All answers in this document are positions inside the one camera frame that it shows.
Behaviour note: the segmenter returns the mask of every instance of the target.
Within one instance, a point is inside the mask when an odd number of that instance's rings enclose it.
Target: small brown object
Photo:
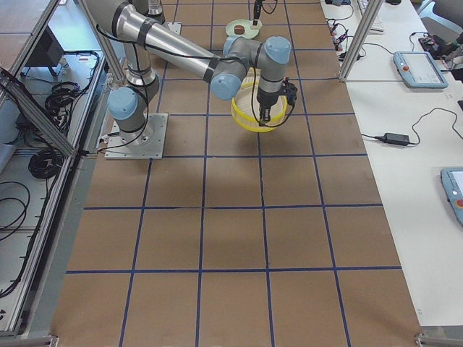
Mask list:
[[[235,25],[234,26],[234,33],[237,35],[242,35],[245,33],[245,27],[242,25]]]

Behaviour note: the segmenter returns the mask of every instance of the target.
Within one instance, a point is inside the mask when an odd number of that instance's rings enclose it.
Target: white chair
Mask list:
[[[426,30],[447,42],[452,42],[463,31],[462,0],[427,0],[417,12]]]

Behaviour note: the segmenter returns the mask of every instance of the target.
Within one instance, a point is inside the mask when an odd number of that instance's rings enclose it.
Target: blue joint cap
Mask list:
[[[291,43],[281,36],[272,36],[264,45],[267,56],[279,64],[288,64],[291,54]]]
[[[239,39],[239,36],[229,36],[228,38],[226,38],[225,40],[225,44],[224,44],[224,55],[228,55],[228,53],[230,53],[230,48],[233,46],[233,43]]]
[[[218,74],[211,81],[211,92],[219,99],[230,100],[241,88],[241,80],[234,74]]]
[[[124,121],[133,115],[138,107],[138,97],[128,87],[112,90],[108,97],[108,107],[115,119]]]

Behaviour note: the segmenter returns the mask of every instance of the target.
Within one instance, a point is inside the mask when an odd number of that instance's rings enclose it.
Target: plate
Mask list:
[[[244,34],[238,35],[234,33],[234,27],[236,27],[237,25],[242,25],[243,27],[245,27]],[[230,22],[225,27],[225,32],[228,36],[239,36],[242,38],[255,38],[258,35],[260,28],[262,27],[262,22],[259,21],[255,29],[252,29],[251,26],[252,26],[251,20],[234,20],[233,22]]]

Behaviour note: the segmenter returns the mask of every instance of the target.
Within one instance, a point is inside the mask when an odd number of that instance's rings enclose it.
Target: keyboard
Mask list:
[[[368,5],[368,0],[357,0],[360,13],[363,15]],[[384,24],[381,22],[379,16],[376,16],[375,21],[370,29],[370,34],[383,34],[384,33]]]

